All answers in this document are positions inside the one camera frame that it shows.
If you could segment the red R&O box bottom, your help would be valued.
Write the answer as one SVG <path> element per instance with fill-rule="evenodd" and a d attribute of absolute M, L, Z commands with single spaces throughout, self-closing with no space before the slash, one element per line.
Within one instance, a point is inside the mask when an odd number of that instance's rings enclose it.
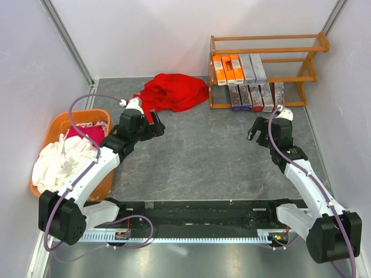
<path fill-rule="evenodd" d="M 253 104 L 252 111 L 261 112 L 264 108 L 264 104 L 261 98 L 260 89 L 257 85 L 250 85 L 249 88 Z"/>

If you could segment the red r&o box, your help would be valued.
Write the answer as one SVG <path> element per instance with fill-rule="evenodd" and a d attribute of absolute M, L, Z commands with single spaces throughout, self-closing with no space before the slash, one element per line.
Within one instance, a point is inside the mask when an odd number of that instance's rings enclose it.
<path fill-rule="evenodd" d="M 259 88 L 264 104 L 263 112 L 272 112 L 274 110 L 274 101 L 269 83 L 261 84 Z"/>
<path fill-rule="evenodd" d="M 286 106 L 285 101 L 285 91 L 284 91 L 284 83 L 283 82 L 275 82 L 274 83 L 274 103 L 275 107 L 281 105 Z"/>
<path fill-rule="evenodd" d="M 249 88 L 253 104 L 252 111 L 261 112 L 264 108 L 264 104 L 261 98 L 260 89 L 257 85 L 250 85 Z"/>

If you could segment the purple R&O box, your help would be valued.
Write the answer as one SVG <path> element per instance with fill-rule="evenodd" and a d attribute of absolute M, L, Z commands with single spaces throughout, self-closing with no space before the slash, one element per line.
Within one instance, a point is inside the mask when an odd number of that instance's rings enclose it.
<path fill-rule="evenodd" d="M 241 97 L 242 108 L 245 111 L 251 111 L 253 105 L 248 85 L 238 85 L 238 89 Z"/>
<path fill-rule="evenodd" d="M 241 103 L 241 98 L 240 98 L 237 85 L 229 85 L 228 89 L 229 89 L 229 94 L 230 94 L 231 110 L 241 111 L 242 103 Z"/>

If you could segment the silver toothpaste box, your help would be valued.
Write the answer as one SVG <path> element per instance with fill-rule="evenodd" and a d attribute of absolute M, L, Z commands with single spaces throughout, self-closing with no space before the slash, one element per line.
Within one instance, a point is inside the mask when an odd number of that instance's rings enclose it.
<path fill-rule="evenodd" d="M 257 53 L 250 54 L 250 61 L 255 75 L 255 84 L 262 85 L 267 82 L 267 76 L 263 67 L 261 57 Z"/>
<path fill-rule="evenodd" d="M 240 54 L 239 60 L 240 60 L 241 68 L 243 70 L 243 75 L 245 78 L 244 84 L 246 85 L 254 84 L 256 81 L 256 77 L 255 77 L 252 63 L 250 60 L 250 55 Z"/>

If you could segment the orange toothpaste box top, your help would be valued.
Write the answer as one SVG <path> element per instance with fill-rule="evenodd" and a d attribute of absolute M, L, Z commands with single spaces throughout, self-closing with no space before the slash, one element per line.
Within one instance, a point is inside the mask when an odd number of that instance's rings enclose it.
<path fill-rule="evenodd" d="M 230 60 L 232 64 L 232 70 L 234 72 L 235 83 L 237 85 L 243 84 L 245 81 L 243 70 L 241 68 L 240 60 L 238 55 L 230 55 Z"/>

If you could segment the orange toothpaste box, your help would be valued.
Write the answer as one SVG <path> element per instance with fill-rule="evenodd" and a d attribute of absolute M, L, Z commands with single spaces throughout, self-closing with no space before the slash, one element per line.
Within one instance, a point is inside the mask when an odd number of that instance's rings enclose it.
<path fill-rule="evenodd" d="M 227 84 L 227 79 L 225 77 L 223 63 L 222 63 L 220 55 L 217 54 L 217 55 L 213 56 L 213 66 L 214 66 L 214 70 L 215 70 L 215 73 L 216 73 L 217 84 L 219 86 L 226 85 Z"/>
<path fill-rule="evenodd" d="M 230 55 L 230 60 L 232 64 L 232 70 L 234 72 L 235 83 L 237 85 L 243 84 L 245 81 L 243 70 L 241 68 L 240 60 L 238 55 Z"/>

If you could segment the orange toothpaste box windowed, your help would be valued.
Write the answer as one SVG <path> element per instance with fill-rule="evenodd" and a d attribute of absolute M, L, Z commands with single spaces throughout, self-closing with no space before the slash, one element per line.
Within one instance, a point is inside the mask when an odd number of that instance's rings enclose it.
<path fill-rule="evenodd" d="M 223 68 L 224 68 L 224 73 L 225 73 L 225 77 L 226 77 L 226 80 L 227 80 L 227 85 L 235 85 L 236 80 L 235 80 L 235 75 L 234 75 L 234 71 L 233 71 L 233 68 L 232 68 L 232 63 L 231 63 L 230 57 L 228 55 L 222 55 L 221 56 L 221 61 L 223 63 Z"/>

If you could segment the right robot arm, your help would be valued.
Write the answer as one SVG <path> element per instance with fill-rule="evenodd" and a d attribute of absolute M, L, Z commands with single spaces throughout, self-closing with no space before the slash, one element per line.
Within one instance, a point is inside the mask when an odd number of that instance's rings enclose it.
<path fill-rule="evenodd" d="M 285 224 L 305 240 L 312 259 L 322 264 L 358 257 L 361 246 L 362 220 L 356 212 L 340 205 L 314 173 L 304 151 L 294 145 L 292 121 L 276 117 L 268 120 L 257 117 L 248 131 L 251 141 L 270 150 L 272 161 L 297 188 L 309 214 L 292 203 L 284 203 L 265 214 L 272 228 Z"/>

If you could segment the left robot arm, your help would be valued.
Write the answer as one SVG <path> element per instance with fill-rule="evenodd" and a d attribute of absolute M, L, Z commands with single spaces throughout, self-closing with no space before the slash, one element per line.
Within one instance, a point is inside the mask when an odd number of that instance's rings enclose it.
<path fill-rule="evenodd" d="M 137 109 L 125 109 L 101 142 L 98 156 L 57 191 L 46 190 L 39 197 L 38 228 L 68 245 L 75 244 L 87 229 L 110 223 L 115 228 L 127 222 L 127 213 L 117 201 L 107 199 L 86 206 L 90 194 L 105 177 L 133 152 L 139 141 L 162 136 L 165 125 L 155 110 L 152 122 Z"/>

